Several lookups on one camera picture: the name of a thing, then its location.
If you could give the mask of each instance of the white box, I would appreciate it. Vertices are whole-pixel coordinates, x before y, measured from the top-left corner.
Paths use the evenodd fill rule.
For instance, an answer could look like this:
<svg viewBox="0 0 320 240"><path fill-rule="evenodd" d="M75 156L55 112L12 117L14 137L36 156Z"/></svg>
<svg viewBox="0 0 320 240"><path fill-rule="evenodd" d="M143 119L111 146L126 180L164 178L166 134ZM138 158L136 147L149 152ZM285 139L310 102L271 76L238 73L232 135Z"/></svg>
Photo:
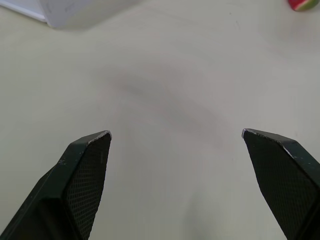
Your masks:
<svg viewBox="0 0 320 240"><path fill-rule="evenodd" d="M47 23L62 26L91 0L0 0L0 6Z"/></svg>

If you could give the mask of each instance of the watermelon toy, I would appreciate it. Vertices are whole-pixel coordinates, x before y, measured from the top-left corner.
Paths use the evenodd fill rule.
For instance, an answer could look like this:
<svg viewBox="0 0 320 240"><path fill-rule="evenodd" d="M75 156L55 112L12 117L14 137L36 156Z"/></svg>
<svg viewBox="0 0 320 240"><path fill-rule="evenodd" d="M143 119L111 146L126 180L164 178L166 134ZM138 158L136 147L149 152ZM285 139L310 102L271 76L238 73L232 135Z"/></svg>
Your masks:
<svg viewBox="0 0 320 240"><path fill-rule="evenodd" d="M288 2L294 11L302 12L312 9L319 3L319 0L288 0Z"/></svg>

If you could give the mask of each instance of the red and green object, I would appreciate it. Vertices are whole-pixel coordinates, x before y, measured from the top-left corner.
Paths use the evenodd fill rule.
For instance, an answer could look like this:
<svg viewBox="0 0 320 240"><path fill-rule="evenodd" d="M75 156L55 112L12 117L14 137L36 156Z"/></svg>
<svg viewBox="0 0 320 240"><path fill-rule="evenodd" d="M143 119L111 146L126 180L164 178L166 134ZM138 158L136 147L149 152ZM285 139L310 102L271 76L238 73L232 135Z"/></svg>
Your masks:
<svg viewBox="0 0 320 240"><path fill-rule="evenodd" d="M302 12L315 7L319 0L288 0L288 2L294 11Z"/></svg>

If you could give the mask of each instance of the white table surface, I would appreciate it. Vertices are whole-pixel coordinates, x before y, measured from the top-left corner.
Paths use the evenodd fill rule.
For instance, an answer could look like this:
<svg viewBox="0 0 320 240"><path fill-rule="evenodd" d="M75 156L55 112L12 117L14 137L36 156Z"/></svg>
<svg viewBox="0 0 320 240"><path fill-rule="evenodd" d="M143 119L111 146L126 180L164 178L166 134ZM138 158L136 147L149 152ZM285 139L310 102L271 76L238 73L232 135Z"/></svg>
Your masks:
<svg viewBox="0 0 320 240"><path fill-rule="evenodd" d="M101 0L59 30L0 8L0 231L110 130L90 240L285 240L241 132L320 159L319 23L284 0Z"/></svg>

